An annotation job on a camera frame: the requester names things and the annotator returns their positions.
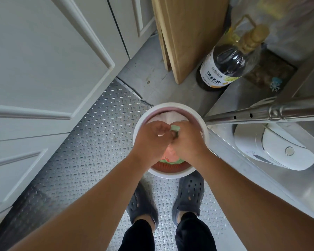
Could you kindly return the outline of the person's right hand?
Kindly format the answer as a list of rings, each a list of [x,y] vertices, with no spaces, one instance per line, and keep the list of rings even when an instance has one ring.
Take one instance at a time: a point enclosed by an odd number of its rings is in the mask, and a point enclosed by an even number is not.
[[[204,159],[211,153],[206,146],[200,130],[191,124],[191,138],[189,140],[173,140],[172,147],[184,161],[199,169]]]

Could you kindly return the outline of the person's left hand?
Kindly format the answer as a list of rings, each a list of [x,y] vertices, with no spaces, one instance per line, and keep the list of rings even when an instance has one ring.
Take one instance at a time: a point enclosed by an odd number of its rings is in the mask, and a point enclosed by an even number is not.
[[[155,121],[147,123],[139,129],[132,153],[147,170],[161,159],[168,145],[173,141],[173,138],[173,133],[172,140],[157,138],[155,134]]]

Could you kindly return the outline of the green and pink wrapper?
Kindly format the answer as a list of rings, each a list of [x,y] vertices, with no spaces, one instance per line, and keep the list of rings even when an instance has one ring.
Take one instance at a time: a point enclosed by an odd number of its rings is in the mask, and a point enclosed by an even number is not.
[[[176,136],[178,135],[178,132],[180,130],[180,127],[177,125],[171,125],[171,131],[175,132]],[[166,164],[181,164],[184,162],[184,160],[182,160],[176,153],[176,151],[174,150],[174,148],[172,147],[172,145],[168,145],[166,151],[163,153],[163,156],[161,157],[161,159],[159,160],[162,163],[166,163]]]

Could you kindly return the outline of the person's right forearm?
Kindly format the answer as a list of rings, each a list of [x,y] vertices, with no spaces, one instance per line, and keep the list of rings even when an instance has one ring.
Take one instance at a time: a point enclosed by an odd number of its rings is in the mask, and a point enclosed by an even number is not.
[[[253,183],[210,151],[191,164],[248,251],[314,251],[314,218]]]

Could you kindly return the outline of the person's left forearm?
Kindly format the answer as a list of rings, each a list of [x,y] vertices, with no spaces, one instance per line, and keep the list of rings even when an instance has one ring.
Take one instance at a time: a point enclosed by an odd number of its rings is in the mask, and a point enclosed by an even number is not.
[[[105,251],[146,171],[130,153],[93,188],[8,251]]]

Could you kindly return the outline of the white crumpled tissue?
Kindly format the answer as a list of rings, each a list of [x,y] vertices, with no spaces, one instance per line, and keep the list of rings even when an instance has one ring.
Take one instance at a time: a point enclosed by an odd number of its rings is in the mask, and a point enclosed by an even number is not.
[[[176,111],[168,111],[168,112],[155,115],[149,121],[147,121],[147,123],[154,122],[154,121],[162,121],[169,125],[178,126],[177,123],[182,122],[182,121],[189,122],[189,119]]]

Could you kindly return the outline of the grey clog shoe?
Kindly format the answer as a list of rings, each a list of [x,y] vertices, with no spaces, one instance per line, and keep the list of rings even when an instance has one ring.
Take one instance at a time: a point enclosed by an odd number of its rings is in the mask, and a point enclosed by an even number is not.
[[[158,228],[159,219],[158,211],[155,206],[151,203],[146,190],[141,183],[138,185],[132,195],[130,202],[126,208],[126,212],[130,217],[130,222],[132,225],[138,220],[144,219],[150,225],[152,232]]]
[[[172,208],[172,220],[176,226],[180,222],[178,218],[181,212],[191,212],[200,216],[204,192],[205,181],[197,170],[180,178],[178,194]]]

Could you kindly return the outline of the cooking oil bottle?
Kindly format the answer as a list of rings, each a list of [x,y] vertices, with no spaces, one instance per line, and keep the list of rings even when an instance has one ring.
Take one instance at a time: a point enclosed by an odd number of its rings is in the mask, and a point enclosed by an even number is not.
[[[260,61],[269,26],[243,15],[220,38],[196,72],[199,87],[217,91],[252,71]]]

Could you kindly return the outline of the wooden board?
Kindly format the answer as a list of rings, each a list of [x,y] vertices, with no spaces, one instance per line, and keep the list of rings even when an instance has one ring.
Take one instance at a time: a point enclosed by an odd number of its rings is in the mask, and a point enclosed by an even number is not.
[[[223,33],[230,0],[152,0],[165,68],[181,84]]]

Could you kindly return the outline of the chrome metal pole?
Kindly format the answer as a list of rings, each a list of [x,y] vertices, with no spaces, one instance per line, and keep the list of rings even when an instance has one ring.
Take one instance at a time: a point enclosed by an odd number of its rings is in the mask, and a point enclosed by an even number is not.
[[[314,95],[206,116],[203,120],[208,125],[314,121]]]

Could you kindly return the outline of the blue snowflake sticker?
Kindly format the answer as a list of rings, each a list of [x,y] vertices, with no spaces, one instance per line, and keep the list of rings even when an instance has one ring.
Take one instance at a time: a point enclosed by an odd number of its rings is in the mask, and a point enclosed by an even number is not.
[[[269,89],[272,92],[278,92],[280,90],[282,82],[283,81],[279,77],[272,77],[272,81],[269,85]]]

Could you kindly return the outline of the black trouser leg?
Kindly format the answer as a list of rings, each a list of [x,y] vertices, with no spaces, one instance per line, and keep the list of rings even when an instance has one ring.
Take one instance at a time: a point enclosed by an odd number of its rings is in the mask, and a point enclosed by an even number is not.
[[[155,240],[148,221],[135,221],[125,232],[118,251],[155,251]]]
[[[178,251],[217,251],[209,227],[192,212],[181,217],[175,240]]]

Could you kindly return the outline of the narrow white cabinet door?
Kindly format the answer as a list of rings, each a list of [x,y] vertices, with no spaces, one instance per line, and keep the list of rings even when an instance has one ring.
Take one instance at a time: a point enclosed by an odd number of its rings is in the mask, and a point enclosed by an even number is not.
[[[152,0],[108,0],[130,59],[155,32]]]

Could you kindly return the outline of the large white cabinet door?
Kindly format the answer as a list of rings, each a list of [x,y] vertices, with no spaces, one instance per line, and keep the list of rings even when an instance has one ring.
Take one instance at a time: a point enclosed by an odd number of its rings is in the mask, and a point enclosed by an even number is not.
[[[0,141],[69,133],[128,61],[107,0],[0,0]]]

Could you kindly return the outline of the clear plastic bag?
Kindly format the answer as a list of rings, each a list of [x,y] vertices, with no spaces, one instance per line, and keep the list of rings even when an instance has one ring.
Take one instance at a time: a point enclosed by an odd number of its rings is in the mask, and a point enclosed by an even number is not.
[[[266,47],[294,66],[314,52],[314,0],[230,0],[231,23],[248,15],[265,24],[270,34]]]

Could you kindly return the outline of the white panelled lower door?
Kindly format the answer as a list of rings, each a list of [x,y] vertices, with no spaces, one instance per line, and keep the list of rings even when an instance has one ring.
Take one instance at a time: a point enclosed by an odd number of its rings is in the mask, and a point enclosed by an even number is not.
[[[0,141],[0,223],[68,133]]]

